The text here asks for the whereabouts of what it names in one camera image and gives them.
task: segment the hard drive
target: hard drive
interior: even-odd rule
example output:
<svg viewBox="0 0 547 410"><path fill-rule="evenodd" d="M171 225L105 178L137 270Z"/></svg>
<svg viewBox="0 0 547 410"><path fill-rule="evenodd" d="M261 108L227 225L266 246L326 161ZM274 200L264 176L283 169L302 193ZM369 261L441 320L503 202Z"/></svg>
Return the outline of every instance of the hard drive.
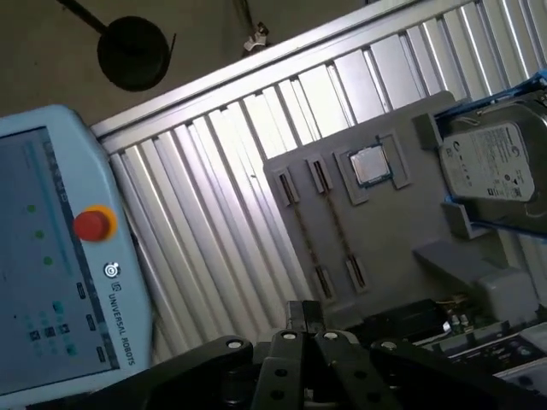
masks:
<svg viewBox="0 0 547 410"><path fill-rule="evenodd" d="M436 118L446 183L472 222L547 234L545 73Z"/></svg>

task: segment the corrugated metal panel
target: corrugated metal panel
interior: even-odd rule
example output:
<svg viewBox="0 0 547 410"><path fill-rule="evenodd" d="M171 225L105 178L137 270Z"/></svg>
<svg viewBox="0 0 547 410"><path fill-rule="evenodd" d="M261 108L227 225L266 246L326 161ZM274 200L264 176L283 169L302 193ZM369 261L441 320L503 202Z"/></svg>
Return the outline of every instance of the corrugated metal panel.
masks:
<svg viewBox="0 0 547 410"><path fill-rule="evenodd" d="M106 138L159 316L156 359L225 333L255 340L283 324L286 300L310 297L266 158L441 90L514 85L545 64L546 22L543 1L418 2Z"/></svg>

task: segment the emergency stop button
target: emergency stop button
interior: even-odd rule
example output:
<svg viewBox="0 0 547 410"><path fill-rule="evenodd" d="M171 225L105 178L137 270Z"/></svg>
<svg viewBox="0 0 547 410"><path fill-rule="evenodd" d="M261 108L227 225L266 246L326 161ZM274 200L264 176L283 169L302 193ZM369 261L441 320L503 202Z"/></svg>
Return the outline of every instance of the emergency stop button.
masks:
<svg viewBox="0 0 547 410"><path fill-rule="evenodd" d="M84 211L74 219L74 233L83 241L104 241L110 230L110 218L100 210Z"/></svg>

